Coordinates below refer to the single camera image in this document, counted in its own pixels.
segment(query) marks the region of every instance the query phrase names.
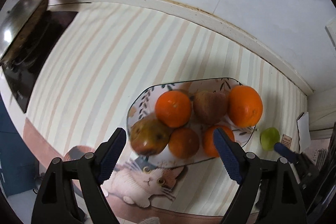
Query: orange fruit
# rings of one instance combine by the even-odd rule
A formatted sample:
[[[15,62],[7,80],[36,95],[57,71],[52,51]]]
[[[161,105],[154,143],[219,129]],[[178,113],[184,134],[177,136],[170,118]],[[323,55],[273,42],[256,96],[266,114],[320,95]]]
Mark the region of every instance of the orange fruit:
[[[168,147],[175,157],[187,159],[197,153],[200,148],[200,141],[194,130],[178,128],[171,134]]]
[[[215,157],[218,158],[219,154],[218,151],[215,147],[215,144],[213,143],[213,131],[217,128],[221,128],[224,130],[224,132],[228,135],[231,141],[235,141],[235,136],[232,132],[232,130],[226,126],[222,126],[220,124],[214,125],[209,127],[203,134],[202,137],[202,145],[204,152],[209,156],[209,157]]]
[[[259,94],[250,86],[237,85],[229,94],[228,116],[238,127],[255,126],[263,113]]]
[[[191,110],[189,97],[178,90],[161,94],[155,104],[156,117],[170,128],[185,125],[190,119]]]

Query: fruit plate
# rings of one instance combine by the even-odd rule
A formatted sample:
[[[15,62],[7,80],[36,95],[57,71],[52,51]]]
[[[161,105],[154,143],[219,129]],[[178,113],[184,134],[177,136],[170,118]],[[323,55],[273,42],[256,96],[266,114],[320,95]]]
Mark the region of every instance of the fruit plate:
[[[130,134],[131,127],[137,121],[154,113],[156,101],[164,92],[170,90],[180,90],[184,93],[187,93],[190,97],[190,100],[192,101],[194,94],[198,91],[207,90],[211,92],[221,92],[228,94],[230,90],[236,85],[242,84],[233,78],[211,78],[151,86],[140,94],[140,96],[134,101],[128,110],[127,133],[128,135]],[[235,126],[229,119],[228,115],[225,115],[221,122],[217,124],[222,124],[229,127],[234,133],[235,141],[242,147],[244,147],[249,141],[255,129],[255,127],[239,128]],[[191,158],[179,159],[169,151],[167,145],[160,154],[148,157],[147,160],[150,164],[159,166],[161,168],[174,168],[212,159],[205,154],[202,148],[202,132],[204,132],[210,126],[198,122],[193,111],[189,122],[184,127],[191,128],[199,136],[200,146],[198,152]]]

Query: printed cat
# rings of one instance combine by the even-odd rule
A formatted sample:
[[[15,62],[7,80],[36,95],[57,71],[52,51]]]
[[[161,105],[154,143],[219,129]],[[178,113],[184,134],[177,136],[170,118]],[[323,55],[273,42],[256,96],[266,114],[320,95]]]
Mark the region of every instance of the printed cat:
[[[75,146],[65,155],[64,160],[79,159],[87,152],[93,152],[93,149]],[[171,192],[183,169],[184,167],[157,168],[139,157],[123,165],[117,164],[111,177],[101,185],[101,189],[105,197],[112,194],[127,204],[146,208],[151,204],[149,198],[153,195],[164,195],[169,200],[174,200]]]

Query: screw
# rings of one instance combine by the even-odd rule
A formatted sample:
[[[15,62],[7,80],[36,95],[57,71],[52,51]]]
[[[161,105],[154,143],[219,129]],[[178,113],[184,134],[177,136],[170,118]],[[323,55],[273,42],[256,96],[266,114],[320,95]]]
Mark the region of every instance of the screw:
[[[286,164],[288,162],[288,160],[285,157],[281,157],[280,162],[283,163],[283,164]]]
[[[87,152],[85,155],[84,155],[84,158],[86,159],[91,159],[93,158],[94,154],[92,152]]]
[[[254,158],[255,158],[255,154],[252,153],[252,152],[247,152],[247,153],[246,153],[246,156],[247,156],[249,159],[254,159]]]
[[[52,162],[53,164],[57,164],[57,163],[59,163],[60,161],[61,161],[60,158],[54,158],[51,162]]]

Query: lime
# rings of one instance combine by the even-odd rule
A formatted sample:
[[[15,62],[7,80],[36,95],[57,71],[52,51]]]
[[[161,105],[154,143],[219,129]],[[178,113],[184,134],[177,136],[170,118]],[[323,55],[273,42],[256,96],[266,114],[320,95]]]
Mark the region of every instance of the lime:
[[[264,150],[272,151],[274,145],[280,141],[279,131],[275,127],[265,129],[260,134],[260,143]]]

